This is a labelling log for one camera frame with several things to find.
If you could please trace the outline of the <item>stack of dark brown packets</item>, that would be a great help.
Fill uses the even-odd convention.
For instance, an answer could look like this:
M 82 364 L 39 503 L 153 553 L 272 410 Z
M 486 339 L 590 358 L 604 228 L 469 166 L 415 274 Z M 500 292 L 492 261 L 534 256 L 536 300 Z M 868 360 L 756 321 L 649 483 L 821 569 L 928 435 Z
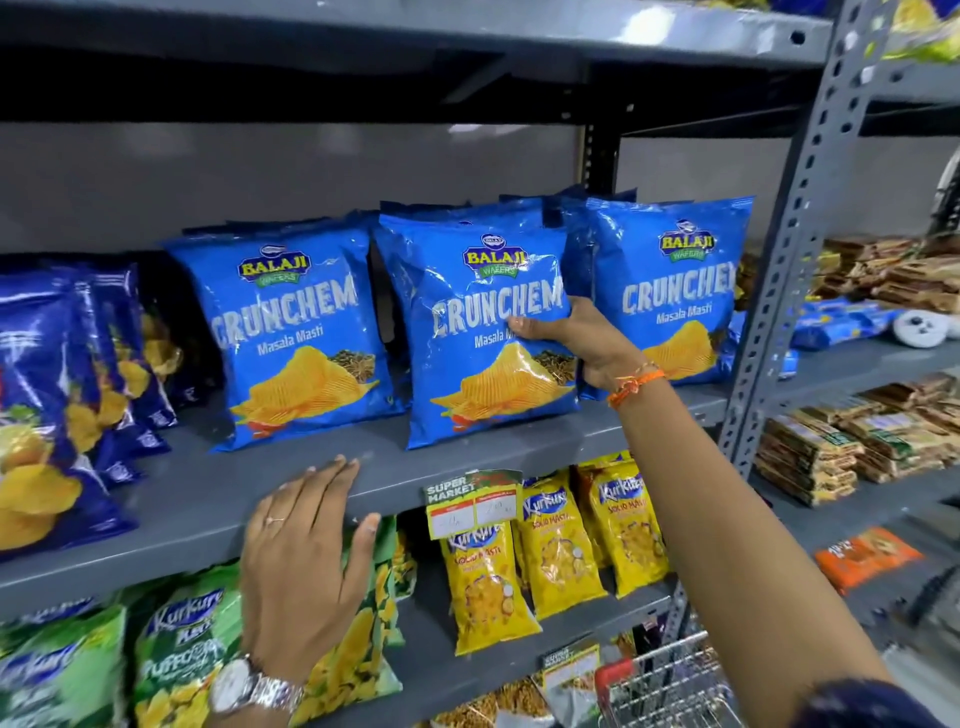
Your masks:
M 960 316 L 960 232 L 926 238 L 834 236 L 818 258 L 810 295 L 883 308 Z

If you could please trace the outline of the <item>yellow green packets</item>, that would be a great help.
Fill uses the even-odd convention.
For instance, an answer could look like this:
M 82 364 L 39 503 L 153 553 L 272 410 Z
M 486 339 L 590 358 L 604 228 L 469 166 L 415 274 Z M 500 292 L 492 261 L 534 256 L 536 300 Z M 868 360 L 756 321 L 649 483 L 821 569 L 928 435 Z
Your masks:
M 884 60 L 960 64 L 960 0 L 881 0 L 896 6 L 891 22 L 871 19 L 870 30 L 888 29 Z

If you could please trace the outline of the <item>person's right forearm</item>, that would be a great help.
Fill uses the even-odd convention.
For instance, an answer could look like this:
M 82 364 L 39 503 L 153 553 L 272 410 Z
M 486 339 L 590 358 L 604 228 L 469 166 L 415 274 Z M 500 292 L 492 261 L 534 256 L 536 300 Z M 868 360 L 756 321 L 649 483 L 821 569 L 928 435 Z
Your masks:
M 786 728 L 821 683 L 893 684 L 845 602 L 671 384 L 616 411 L 669 560 L 752 728 Z

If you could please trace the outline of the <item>orange snack packet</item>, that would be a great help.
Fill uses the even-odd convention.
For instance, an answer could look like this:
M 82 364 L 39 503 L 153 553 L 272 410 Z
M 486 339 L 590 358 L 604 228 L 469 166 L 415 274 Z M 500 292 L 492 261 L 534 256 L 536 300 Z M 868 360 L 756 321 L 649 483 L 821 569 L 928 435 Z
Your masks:
M 872 527 L 818 550 L 813 559 L 841 596 L 907 564 L 925 559 L 913 545 L 884 527 Z

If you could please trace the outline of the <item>stack of brown green packets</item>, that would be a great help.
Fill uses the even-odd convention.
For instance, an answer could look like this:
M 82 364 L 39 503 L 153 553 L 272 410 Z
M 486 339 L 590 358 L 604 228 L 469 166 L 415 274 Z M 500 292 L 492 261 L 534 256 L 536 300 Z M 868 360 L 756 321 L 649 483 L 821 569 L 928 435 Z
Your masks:
M 960 465 L 960 376 L 938 371 L 768 418 L 753 470 L 803 506 Z

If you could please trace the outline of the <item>person's left hand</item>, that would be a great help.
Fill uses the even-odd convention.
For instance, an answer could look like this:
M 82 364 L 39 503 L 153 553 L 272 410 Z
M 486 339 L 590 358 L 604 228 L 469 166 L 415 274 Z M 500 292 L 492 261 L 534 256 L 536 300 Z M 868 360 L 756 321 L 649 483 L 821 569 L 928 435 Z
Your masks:
M 346 505 L 360 470 L 338 455 L 257 505 L 241 556 L 243 646 L 270 677 L 306 685 L 366 594 L 341 594 Z

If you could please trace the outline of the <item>person's left forearm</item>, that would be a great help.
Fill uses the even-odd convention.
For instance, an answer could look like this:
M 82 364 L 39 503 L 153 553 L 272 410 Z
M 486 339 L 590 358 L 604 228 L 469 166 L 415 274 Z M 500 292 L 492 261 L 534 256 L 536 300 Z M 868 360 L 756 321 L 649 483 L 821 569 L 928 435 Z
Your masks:
M 292 713 L 288 710 L 246 705 L 227 713 L 211 713 L 205 728 L 289 728 Z

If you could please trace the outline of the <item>row of dark blue chip packets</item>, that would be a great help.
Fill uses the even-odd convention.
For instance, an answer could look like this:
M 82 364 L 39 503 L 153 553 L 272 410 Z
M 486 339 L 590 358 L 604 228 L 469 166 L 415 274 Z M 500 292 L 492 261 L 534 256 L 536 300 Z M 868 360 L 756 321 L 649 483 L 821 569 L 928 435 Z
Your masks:
M 167 451 L 134 413 L 79 266 L 0 269 L 0 563 L 138 528 L 113 494 Z

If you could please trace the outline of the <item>person's right hand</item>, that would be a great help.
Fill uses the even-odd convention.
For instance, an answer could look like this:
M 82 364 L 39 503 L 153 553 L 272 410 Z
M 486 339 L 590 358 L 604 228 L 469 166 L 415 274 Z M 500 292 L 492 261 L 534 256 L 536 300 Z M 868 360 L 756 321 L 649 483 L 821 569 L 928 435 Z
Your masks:
M 613 326 L 588 297 L 569 297 L 570 315 L 581 322 L 581 361 L 586 384 L 606 392 L 608 405 L 619 408 L 642 392 L 669 391 L 664 371 Z

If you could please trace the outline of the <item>green puffed snack packet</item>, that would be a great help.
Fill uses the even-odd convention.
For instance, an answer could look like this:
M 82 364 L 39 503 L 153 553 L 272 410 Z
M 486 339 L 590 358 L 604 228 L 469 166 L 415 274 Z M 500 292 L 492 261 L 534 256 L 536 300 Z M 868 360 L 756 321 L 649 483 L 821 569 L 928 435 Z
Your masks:
M 127 622 L 86 600 L 0 624 L 0 728 L 128 728 Z
M 136 728 L 204 728 L 209 692 L 242 636 L 239 564 L 180 577 L 135 642 Z

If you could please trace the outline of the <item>grey metal shelf rack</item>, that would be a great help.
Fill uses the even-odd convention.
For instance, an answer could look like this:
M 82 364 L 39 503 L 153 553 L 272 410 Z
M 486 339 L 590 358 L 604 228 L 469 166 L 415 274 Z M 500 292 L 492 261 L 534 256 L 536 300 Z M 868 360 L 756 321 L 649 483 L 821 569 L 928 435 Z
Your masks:
M 960 115 L 960 62 L 882 61 L 874 73 L 874 99 L 900 104 L 914 114 L 922 103 L 946 106 L 940 116 Z M 773 413 L 811 404 L 824 404 L 895 382 L 916 381 L 947 370 L 960 372 L 960 341 L 933 348 L 912 348 L 891 334 L 859 339 L 822 352 L 802 353 L 792 379 L 774 382 L 767 404 Z M 872 527 L 895 530 L 908 544 L 924 553 L 918 563 L 930 569 L 935 559 L 960 553 L 960 546 L 936 541 L 931 529 L 901 526 L 908 515 L 933 504 L 960 498 L 960 465 L 915 472 L 900 480 L 877 484 L 862 481 L 854 492 L 818 507 L 801 504 L 793 496 L 752 473 L 750 484 L 771 505 L 774 515 L 810 554 L 821 552 Z
M 0 0 L 0 47 L 27 54 L 29 82 L 66 54 L 116 56 L 115 66 L 192 64 L 199 80 L 163 103 L 107 92 L 118 71 L 82 60 L 91 76 L 68 71 L 92 101 L 60 112 L 39 103 L 17 121 L 293 120 L 359 123 L 532 123 L 586 127 L 581 172 L 610 191 L 618 142 L 639 130 L 627 106 L 651 102 L 675 81 L 651 66 L 717 70 L 722 89 L 736 74 L 818 72 L 802 90 L 791 143 L 764 242 L 761 285 L 750 299 L 747 343 L 726 394 L 694 387 L 693 414 L 747 478 L 745 435 L 762 423 L 773 365 L 788 342 L 807 283 L 800 258 L 819 252 L 830 164 L 846 164 L 875 92 L 894 0 L 827 0 L 827 17 L 724 10 L 656 0 Z M 475 466 L 532 475 L 621 444 L 612 410 L 590 402 L 567 418 L 487 431 L 406 451 L 400 418 L 333 430 L 313 439 L 257 445 L 234 454 L 209 450 L 219 424 L 200 412 L 174 430 L 180 443 L 126 500 L 140 526 L 76 549 L 0 565 L 0 614 L 17 615 L 60 598 L 227 561 L 260 499 L 284 475 L 324 460 L 337 446 L 359 449 L 363 469 L 348 503 L 351 518 L 423 505 L 422 489 Z

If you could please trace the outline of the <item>green yellow chip packet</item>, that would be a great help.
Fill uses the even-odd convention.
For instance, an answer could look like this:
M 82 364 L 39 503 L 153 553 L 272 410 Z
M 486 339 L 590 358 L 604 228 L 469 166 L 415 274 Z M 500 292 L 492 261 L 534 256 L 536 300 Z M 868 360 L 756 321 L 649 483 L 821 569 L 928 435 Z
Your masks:
M 418 563 L 396 516 L 381 518 L 368 588 L 343 639 L 311 670 L 290 726 L 402 691 L 385 651 L 402 648 L 400 602 L 411 597 Z

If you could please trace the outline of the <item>white round device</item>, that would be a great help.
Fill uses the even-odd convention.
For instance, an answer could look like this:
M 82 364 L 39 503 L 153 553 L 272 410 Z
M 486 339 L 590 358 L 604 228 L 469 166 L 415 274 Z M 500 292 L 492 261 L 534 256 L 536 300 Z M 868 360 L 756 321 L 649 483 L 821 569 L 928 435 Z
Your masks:
M 904 310 L 894 318 L 891 331 L 894 339 L 903 346 L 935 349 L 954 336 L 954 319 L 932 311 Z

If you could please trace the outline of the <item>light blue crisp bag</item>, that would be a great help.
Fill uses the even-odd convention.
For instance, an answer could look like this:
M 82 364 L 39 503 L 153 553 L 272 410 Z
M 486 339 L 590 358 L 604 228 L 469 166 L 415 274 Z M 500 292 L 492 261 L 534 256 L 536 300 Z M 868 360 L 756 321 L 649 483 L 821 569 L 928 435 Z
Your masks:
M 570 315 L 565 231 L 382 213 L 374 239 L 411 362 L 408 449 L 580 409 L 576 356 L 508 325 Z

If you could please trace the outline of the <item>yellow snack packet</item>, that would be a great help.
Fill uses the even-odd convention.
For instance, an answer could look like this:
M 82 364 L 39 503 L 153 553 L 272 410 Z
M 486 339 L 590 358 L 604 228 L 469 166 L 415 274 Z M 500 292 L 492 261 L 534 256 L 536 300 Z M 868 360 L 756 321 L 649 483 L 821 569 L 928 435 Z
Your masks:
M 537 620 L 605 598 L 569 473 L 559 470 L 525 483 L 521 500 L 518 536 Z
M 662 581 L 671 571 L 664 537 L 640 470 L 627 451 L 573 467 L 579 496 L 613 570 L 615 595 Z
M 522 593 L 509 521 L 442 539 L 439 545 L 457 625 L 457 657 L 542 632 Z

